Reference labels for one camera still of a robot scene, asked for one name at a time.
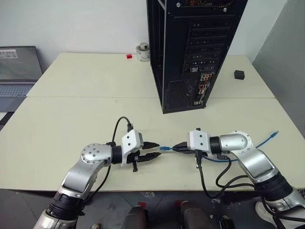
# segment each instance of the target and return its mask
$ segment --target black computer case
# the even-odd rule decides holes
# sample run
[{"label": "black computer case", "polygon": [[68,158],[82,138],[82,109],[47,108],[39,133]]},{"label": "black computer case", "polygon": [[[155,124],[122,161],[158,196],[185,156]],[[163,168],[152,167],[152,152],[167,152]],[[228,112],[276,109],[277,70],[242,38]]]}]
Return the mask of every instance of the black computer case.
[{"label": "black computer case", "polygon": [[205,108],[247,0],[147,0],[163,113]]}]

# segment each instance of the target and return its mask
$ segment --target laptop screen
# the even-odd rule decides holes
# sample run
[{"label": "laptop screen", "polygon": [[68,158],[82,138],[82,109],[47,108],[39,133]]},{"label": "laptop screen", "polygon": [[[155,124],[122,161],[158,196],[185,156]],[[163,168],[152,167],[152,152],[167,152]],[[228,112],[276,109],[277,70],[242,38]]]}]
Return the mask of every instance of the laptop screen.
[{"label": "laptop screen", "polygon": [[41,75],[35,46],[0,47],[0,81],[36,81]]}]

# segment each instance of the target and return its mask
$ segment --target laptop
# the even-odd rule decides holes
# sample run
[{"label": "laptop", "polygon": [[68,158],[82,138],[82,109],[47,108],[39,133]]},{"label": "laptop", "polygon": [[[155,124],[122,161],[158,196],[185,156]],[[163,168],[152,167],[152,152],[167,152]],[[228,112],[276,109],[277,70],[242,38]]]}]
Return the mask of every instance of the laptop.
[{"label": "laptop", "polygon": [[41,77],[35,46],[0,47],[0,112],[14,112]]}]

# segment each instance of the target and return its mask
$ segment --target black cable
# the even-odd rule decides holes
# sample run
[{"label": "black cable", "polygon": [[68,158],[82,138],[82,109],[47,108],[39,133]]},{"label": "black cable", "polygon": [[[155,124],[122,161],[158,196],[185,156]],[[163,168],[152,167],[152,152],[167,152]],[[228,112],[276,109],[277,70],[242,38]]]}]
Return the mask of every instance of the black cable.
[{"label": "black cable", "polygon": [[217,197],[219,197],[221,194],[223,194],[223,192],[230,186],[230,184],[232,184],[234,181],[238,180],[239,177],[235,177],[233,178],[232,180],[230,180],[215,196],[211,196],[208,191],[206,190],[206,187],[205,187],[205,183],[204,183],[204,177],[203,177],[203,172],[202,172],[202,166],[201,166],[201,163],[198,163],[198,168],[199,168],[199,172],[200,172],[200,177],[201,177],[201,184],[202,184],[202,187],[203,187],[203,191],[204,193],[207,195],[208,198],[210,199],[215,199]]},{"label": "black cable", "polygon": [[119,125],[119,122],[122,120],[122,119],[125,119],[128,123],[127,126],[131,126],[132,124],[129,122],[129,119],[126,118],[125,116],[122,116],[121,118],[118,119],[118,121],[116,122],[116,125],[115,125],[115,128],[114,128],[114,132],[113,132],[113,136],[112,136],[112,141],[114,142],[114,138],[115,138],[115,134],[116,134],[116,129],[118,128],[118,125]]},{"label": "black cable", "polygon": [[274,217],[277,217],[277,218],[280,218],[280,219],[285,219],[285,220],[290,220],[290,221],[298,221],[298,222],[305,222],[305,219],[303,218],[294,218],[294,217],[289,217],[289,216],[281,216],[273,211],[271,211],[266,202],[265,202],[265,198],[261,195],[261,199],[262,199],[262,203],[263,203],[263,206],[265,207],[265,209],[267,210],[268,213],[270,213],[272,216]]},{"label": "black cable", "polygon": [[109,172],[110,172],[110,168],[111,168],[111,166],[108,167],[106,176],[105,176],[103,182],[100,184],[100,186],[91,194],[91,196],[90,196],[89,198],[87,198],[87,199],[85,200],[85,204],[86,204],[86,203],[89,203],[89,202],[92,200],[92,198],[94,197],[94,195],[95,195],[96,193],[98,193],[98,191],[101,189],[101,187],[105,184],[105,182],[106,182],[106,180],[107,180],[107,178],[108,178]]},{"label": "black cable", "polygon": [[[216,185],[218,187],[224,187],[224,185],[220,185],[219,184],[219,180],[230,169],[230,167],[232,165],[232,160],[230,158],[228,158],[228,161],[229,161],[229,165],[216,178]],[[234,177],[234,179],[236,179],[236,180],[241,179],[241,178],[248,178],[248,176],[247,175],[241,175],[241,176]],[[251,187],[254,187],[254,185],[252,185],[252,184],[241,183],[241,184],[237,184],[237,185],[229,185],[227,188],[234,188],[234,187],[241,187],[241,186],[251,186]]]},{"label": "black cable", "polygon": [[[132,129],[132,124],[130,123],[129,119],[126,118],[125,116],[120,117],[120,118],[118,119],[118,121],[116,122],[114,131],[113,131],[112,142],[114,142],[116,130],[117,130],[118,125],[119,125],[119,123],[120,123],[120,121],[121,121],[122,119],[125,119],[125,120],[127,121],[127,131],[130,131],[130,130]],[[108,167],[106,176],[105,176],[103,182],[100,184],[100,186],[98,186],[98,188],[92,193],[92,195],[90,195],[90,197],[88,197],[88,198],[85,200],[85,204],[86,204],[86,203],[89,203],[89,202],[92,200],[92,198],[94,197],[94,195],[95,195],[96,193],[98,193],[98,191],[99,191],[99,190],[102,188],[102,186],[105,184],[105,182],[106,182],[106,180],[107,180],[107,178],[108,178],[108,175],[109,175],[109,173],[110,173],[110,168],[111,168],[111,166]]]}]

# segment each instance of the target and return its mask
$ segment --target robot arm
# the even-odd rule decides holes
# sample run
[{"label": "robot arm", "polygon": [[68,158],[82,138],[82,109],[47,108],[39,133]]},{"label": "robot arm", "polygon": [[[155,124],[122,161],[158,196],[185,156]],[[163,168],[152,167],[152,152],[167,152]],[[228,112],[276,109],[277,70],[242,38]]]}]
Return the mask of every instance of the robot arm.
[{"label": "robot arm", "polygon": [[301,207],[301,217],[305,217],[304,198],[289,185],[263,151],[253,145],[248,134],[234,131],[229,135],[210,137],[198,128],[188,133],[187,146],[191,150],[206,153],[208,157],[227,152],[234,154],[240,167],[253,182],[255,191],[271,209],[285,215],[286,211]]},{"label": "robot arm", "polygon": [[[155,143],[149,144],[152,147],[158,146]],[[75,228],[78,216],[84,215],[82,210],[85,200],[103,167],[119,163],[125,166],[127,163],[150,160],[159,155],[150,153],[138,156],[143,146],[142,135],[135,130],[130,130],[122,138],[122,146],[87,145],[81,151],[78,162],[67,173],[52,202],[41,214],[34,229]]]}]

